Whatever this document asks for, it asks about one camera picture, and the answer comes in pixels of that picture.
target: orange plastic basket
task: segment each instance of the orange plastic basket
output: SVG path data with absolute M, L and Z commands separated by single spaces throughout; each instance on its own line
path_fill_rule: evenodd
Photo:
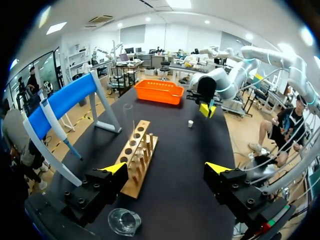
M 174 82 L 145 79 L 135 85 L 138 99 L 177 105 L 185 89 Z

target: glass beaker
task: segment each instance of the glass beaker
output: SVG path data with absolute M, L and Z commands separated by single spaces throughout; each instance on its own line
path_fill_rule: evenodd
M 116 208 L 109 213 L 108 223 L 116 234 L 133 237 L 141 225 L 141 218 L 133 211 Z

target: man sitting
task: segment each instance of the man sitting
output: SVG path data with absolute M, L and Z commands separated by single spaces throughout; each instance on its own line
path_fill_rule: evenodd
M 34 169 L 46 172 L 48 167 L 43 164 L 44 157 L 38 151 L 24 127 L 24 119 L 18 109 L 10 110 L 8 99 L 2 103 L 2 131 L 7 146 L 11 149 L 13 157 L 20 156 L 21 167 L 24 174 L 39 183 L 41 190 L 47 183 L 34 172 Z
M 272 120 L 272 122 L 263 120 L 260 124 L 259 141 L 257 144 L 249 143 L 249 148 L 260 154 L 265 136 L 268 133 L 268 138 L 274 140 L 278 150 L 280 150 L 298 130 L 299 126 L 304 124 L 303 112 L 306 104 L 303 97 L 298 95 L 295 108 L 283 110 Z M 278 168 L 286 164 L 293 143 L 293 149 L 296 152 L 302 149 L 304 145 L 304 133 L 305 126 L 303 125 L 291 141 L 282 148 L 276 159 Z

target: wooden test tube rack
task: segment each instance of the wooden test tube rack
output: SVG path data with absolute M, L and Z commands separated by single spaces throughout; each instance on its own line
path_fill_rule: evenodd
M 115 164 L 126 162 L 128 167 L 129 179 L 126 184 L 123 186 L 121 193 L 126 194 L 135 199 L 138 198 L 140 189 L 144 182 L 147 170 L 149 168 L 154 150 L 158 143 L 158 137 L 151 134 L 147 134 L 147 129 L 150 125 L 149 121 L 141 120 L 136 126 L 134 133 L 132 133 L 130 139 L 126 142 L 124 148 L 122 149 L 118 159 L 115 161 Z M 136 169 L 132 169 L 131 164 L 134 160 L 138 165 Z

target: stool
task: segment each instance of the stool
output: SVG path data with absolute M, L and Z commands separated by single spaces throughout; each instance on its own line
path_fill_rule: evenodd
M 168 61 L 162 61 L 161 62 L 161 66 L 162 68 L 160 69 L 161 72 L 163 72 L 164 74 L 166 74 L 166 72 L 169 72 L 169 66 L 170 66 L 170 62 Z M 162 78 L 159 78 L 161 81 L 169 81 L 168 78 L 166 78 L 165 76 L 163 76 Z

